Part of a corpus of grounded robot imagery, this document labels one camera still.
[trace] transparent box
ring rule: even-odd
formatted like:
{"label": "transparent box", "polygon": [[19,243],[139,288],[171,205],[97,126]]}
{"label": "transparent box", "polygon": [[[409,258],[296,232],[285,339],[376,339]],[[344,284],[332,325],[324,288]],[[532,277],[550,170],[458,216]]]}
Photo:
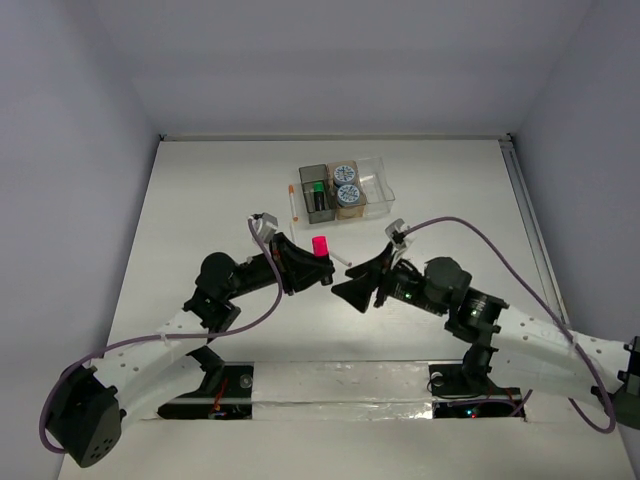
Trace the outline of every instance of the transparent box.
{"label": "transparent box", "polygon": [[[355,178],[349,184],[357,187],[360,197],[352,205],[341,205],[337,198],[339,186],[334,178],[336,169],[347,166],[355,170]],[[359,160],[343,160],[326,165],[301,167],[300,181],[309,223],[332,220],[379,217],[391,212],[396,197],[387,183],[384,163],[381,157]],[[316,208],[314,185],[324,186],[324,209]]]}

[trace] gray wall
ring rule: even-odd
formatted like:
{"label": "gray wall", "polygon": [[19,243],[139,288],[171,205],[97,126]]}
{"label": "gray wall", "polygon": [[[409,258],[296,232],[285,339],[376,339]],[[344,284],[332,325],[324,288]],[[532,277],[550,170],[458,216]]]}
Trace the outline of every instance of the gray wall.
{"label": "gray wall", "polygon": [[160,131],[284,134],[513,131],[590,4],[92,2]]}
{"label": "gray wall", "polygon": [[640,335],[640,2],[594,5],[516,140],[573,325]]}
{"label": "gray wall", "polygon": [[0,478],[46,479],[38,414],[104,344],[157,135],[85,2],[0,2]]}

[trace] purple cable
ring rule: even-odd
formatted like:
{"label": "purple cable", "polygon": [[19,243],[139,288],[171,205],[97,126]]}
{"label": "purple cable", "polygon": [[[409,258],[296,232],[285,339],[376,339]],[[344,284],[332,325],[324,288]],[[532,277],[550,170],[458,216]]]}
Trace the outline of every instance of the purple cable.
{"label": "purple cable", "polygon": [[[460,223],[460,224],[464,225],[465,227],[473,230],[473,232],[476,235],[478,235],[482,240],[484,240],[484,243],[486,243],[487,246],[491,250],[493,250],[493,253],[496,254],[496,256],[500,259],[500,261],[506,267],[506,269],[509,271],[509,273],[511,273],[513,278],[515,278],[518,281],[518,283],[520,285],[522,285],[522,287],[527,292],[529,292],[529,294],[536,300],[536,302],[538,302],[538,304],[540,304],[540,306],[544,309],[544,311],[549,314],[549,316],[553,320],[553,323],[556,324],[556,326],[562,332],[562,334],[565,336],[565,338],[570,343],[573,343],[573,335],[571,335],[571,332],[569,331],[569,329],[562,323],[562,320],[560,320],[560,317],[558,317],[553,312],[553,310],[551,310],[551,308],[546,304],[546,302],[540,297],[540,295],[538,295],[535,292],[535,290],[533,288],[531,288],[531,286],[524,280],[524,278],[522,278],[518,274],[518,272],[516,272],[514,270],[514,268],[507,261],[507,259],[504,257],[504,255],[500,252],[500,250],[498,250],[498,247],[496,247],[495,244],[491,240],[489,240],[489,237],[487,237],[484,233],[482,233],[480,230],[478,230],[478,228],[475,227],[473,224],[467,222],[466,220],[458,218],[458,217],[438,217],[438,218],[434,218],[432,220],[427,220],[426,222],[419,223],[415,227],[409,228],[408,230],[406,230],[405,234],[409,235],[409,234],[415,232],[416,230],[420,230],[421,228],[428,227],[430,225],[435,225],[436,223],[441,223],[441,222],[456,222],[456,223]],[[589,369],[589,372],[591,372],[591,375],[593,376],[593,379],[595,380],[596,385],[598,386],[598,389],[600,390],[600,396],[604,400],[604,411],[607,414],[607,416],[609,417],[609,425],[607,427],[605,427],[605,428],[599,427],[598,425],[593,423],[589,417],[587,417],[587,415],[580,409],[580,407],[575,402],[575,400],[570,398],[569,399],[569,403],[571,403],[571,405],[576,410],[576,412],[578,412],[578,415],[580,415],[580,417],[591,428],[593,428],[594,430],[596,430],[596,431],[598,431],[600,433],[611,433],[616,428],[616,415],[615,415],[615,411],[613,409],[613,405],[611,403],[611,399],[609,398],[609,393],[607,392],[607,389],[605,388],[604,383],[602,382],[602,378],[600,378],[600,375],[598,374],[598,371],[596,370],[596,367],[593,365],[593,362],[591,361],[591,359],[589,358],[587,353],[584,351],[584,349],[578,344],[575,344],[575,349],[576,349],[576,352],[578,352],[578,355],[580,356],[580,358],[584,361],[585,365]],[[525,398],[523,398],[522,403],[520,404],[520,406],[516,410],[511,412],[511,416],[517,414],[517,412],[520,409],[522,409],[522,407],[524,406],[525,402],[529,399],[530,395],[531,395],[531,390],[529,390],[529,392],[527,392],[527,394],[525,395]]]}
{"label": "purple cable", "polygon": [[[282,278],[280,277],[280,272],[278,271],[278,267],[276,266],[275,262],[271,258],[271,254],[269,253],[269,250],[267,250],[267,247],[264,245],[262,240],[258,238],[258,234],[256,233],[256,230],[253,227],[253,219],[249,218],[247,220],[247,224],[249,225],[249,231],[251,232],[251,236],[260,247],[260,250],[262,250],[262,253],[267,259],[267,262],[269,263],[269,266],[271,267],[271,270],[273,270],[273,273],[276,277],[276,283],[278,284],[278,294],[276,295],[276,299],[273,302],[273,305],[271,305],[269,310],[263,313],[257,320],[254,320],[253,322],[243,327],[236,328],[234,330],[227,330],[226,332],[219,332],[219,333],[170,333],[166,335],[166,338],[168,338],[169,340],[176,340],[176,339],[185,339],[185,338],[214,339],[218,337],[228,337],[230,335],[235,335],[237,333],[246,332],[247,330],[260,325],[278,307],[278,305],[280,304],[280,300],[282,300],[282,293],[284,291],[284,286],[282,284]],[[40,412],[40,421],[38,425],[38,430],[40,433],[40,441],[42,442],[42,445],[44,445],[44,448],[46,448],[47,450],[53,453],[59,453],[59,454],[66,453],[63,448],[56,447],[49,441],[49,438],[47,438],[46,425],[49,417],[49,412],[51,410],[51,402],[53,401],[53,397],[55,396],[60,386],[65,382],[67,378],[69,378],[69,376],[74,372],[76,368],[82,366],[84,363],[90,360],[102,357],[105,353],[110,352],[111,350],[115,350],[120,347],[126,347],[127,345],[133,345],[135,343],[144,343],[144,342],[151,342],[151,341],[157,341],[157,340],[163,340],[163,337],[161,337],[159,334],[155,334],[155,335],[145,335],[143,337],[135,337],[135,338],[129,338],[127,340],[122,340],[120,342],[107,345],[106,347],[96,350],[95,352],[92,352],[88,355],[85,355],[80,360],[78,360],[77,362],[67,367],[62,372],[62,374],[60,375],[60,378],[58,379],[56,384],[53,386],[51,391],[49,392],[49,395],[47,396],[47,399],[45,400],[44,405],[42,407],[42,411]]]}

